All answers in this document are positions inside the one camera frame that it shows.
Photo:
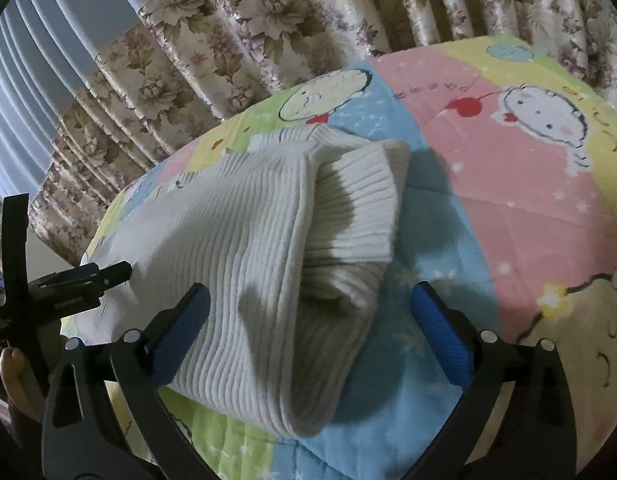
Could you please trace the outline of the person's left hand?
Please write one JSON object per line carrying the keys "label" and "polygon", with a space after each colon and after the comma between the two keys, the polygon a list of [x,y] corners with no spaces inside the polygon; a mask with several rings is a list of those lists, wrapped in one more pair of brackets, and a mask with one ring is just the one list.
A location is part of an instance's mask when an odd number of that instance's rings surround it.
{"label": "person's left hand", "polygon": [[0,355],[0,378],[10,404],[34,422],[40,422],[39,411],[34,408],[22,382],[26,364],[28,362],[19,349],[5,348]]}

